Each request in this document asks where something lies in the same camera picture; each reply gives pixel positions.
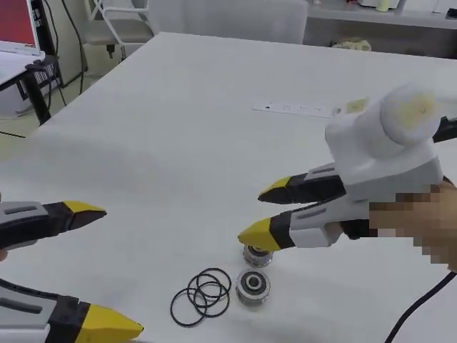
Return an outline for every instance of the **white table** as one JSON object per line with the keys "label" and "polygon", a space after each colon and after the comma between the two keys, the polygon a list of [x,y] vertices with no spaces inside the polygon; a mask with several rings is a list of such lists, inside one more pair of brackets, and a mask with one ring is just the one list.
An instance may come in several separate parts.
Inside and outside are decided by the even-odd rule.
{"label": "white table", "polygon": [[[237,234],[287,207],[258,193],[331,161],[323,119],[252,111],[256,99],[339,103],[379,95],[452,61],[160,34],[0,165],[5,201],[80,199],[109,215],[78,232],[12,252],[11,282],[120,310],[142,339],[172,342],[383,342],[403,311],[446,274],[407,239],[341,239],[289,249],[265,270],[271,297],[193,329],[170,318],[193,275],[246,268]],[[438,146],[457,179],[455,142]],[[405,324],[396,342],[454,342],[457,282]],[[184,319],[191,312],[176,308]]]}

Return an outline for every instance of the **chair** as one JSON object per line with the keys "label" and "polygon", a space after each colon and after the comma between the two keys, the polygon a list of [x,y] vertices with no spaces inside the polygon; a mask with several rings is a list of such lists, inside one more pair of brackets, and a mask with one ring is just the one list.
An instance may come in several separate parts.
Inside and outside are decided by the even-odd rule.
{"label": "chair", "polygon": [[[125,59],[126,46],[144,44],[154,36],[147,18],[148,0],[131,0],[133,8],[103,6],[103,0],[89,1],[92,1],[93,10],[88,24],[82,29],[84,43],[106,45],[111,57],[114,46],[119,45],[122,59]],[[110,19],[109,14],[113,12],[137,14],[140,20]]]}
{"label": "chair", "polygon": [[149,22],[160,31],[303,44],[304,0],[149,0]]}

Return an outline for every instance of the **white paper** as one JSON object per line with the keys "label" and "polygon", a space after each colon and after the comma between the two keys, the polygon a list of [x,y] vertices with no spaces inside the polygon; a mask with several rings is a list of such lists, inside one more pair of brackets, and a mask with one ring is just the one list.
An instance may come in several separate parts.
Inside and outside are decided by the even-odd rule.
{"label": "white paper", "polygon": [[321,106],[319,104],[258,101],[253,105],[252,109],[255,111],[297,114],[301,116],[314,116],[325,119],[331,119],[333,117],[333,109],[331,107]]}

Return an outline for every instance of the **human hand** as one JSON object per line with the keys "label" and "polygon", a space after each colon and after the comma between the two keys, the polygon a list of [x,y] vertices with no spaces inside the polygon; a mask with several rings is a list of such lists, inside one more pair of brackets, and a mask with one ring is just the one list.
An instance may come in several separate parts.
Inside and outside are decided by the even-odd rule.
{"label": "human hand", "polygon": [[8,252],[6,250],[0,250],[0,261],[3,261],[8,256]]}
{"label": "human hand", "polygon": [[431,263],[457,272],[457,189],[451,183],[426,194],[400,194],[395,203],[371,204],[369,223],[380,235],[413,238]]}

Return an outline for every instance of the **ball bearing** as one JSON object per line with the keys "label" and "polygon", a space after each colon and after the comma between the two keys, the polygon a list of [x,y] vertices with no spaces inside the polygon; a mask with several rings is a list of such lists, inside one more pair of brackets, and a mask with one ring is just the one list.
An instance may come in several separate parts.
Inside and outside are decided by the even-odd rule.
{"label": "ball bearing", "polygon": [[270,264],[273,259],[273,252],[245,245],[243,249],[243,257],[251,267],[263,268]]}
{"label": "ball bearing", "polygon": [[246,306],[259,306],[270,294],[270,280],[256,269],[247,269],[236,280],[236,294]]}

